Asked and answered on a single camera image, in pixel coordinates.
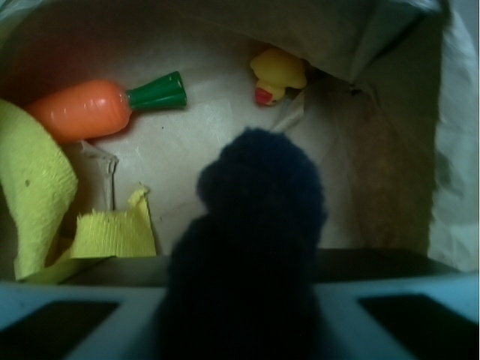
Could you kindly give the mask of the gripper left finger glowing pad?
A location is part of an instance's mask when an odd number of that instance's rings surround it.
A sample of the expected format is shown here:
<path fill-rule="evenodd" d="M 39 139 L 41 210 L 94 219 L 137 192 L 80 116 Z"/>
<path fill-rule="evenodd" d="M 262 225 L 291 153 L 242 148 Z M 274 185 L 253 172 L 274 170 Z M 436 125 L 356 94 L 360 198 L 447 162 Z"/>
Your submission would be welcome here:
<path fill-rule="evenodd" d="M 73 259 L 1 282 L 1 358 L 160 359 L 167 264 Z"/>

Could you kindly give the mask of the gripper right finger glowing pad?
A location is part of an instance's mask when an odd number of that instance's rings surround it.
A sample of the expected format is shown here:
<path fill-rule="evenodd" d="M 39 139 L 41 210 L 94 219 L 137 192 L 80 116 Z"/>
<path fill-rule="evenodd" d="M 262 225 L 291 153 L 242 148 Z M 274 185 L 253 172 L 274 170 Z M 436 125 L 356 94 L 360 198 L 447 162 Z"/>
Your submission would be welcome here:
<path fill-rule="evenodd" d="M 314 359 L 478 359 L 479 273 L 408 250 L 322 249 Z"/>

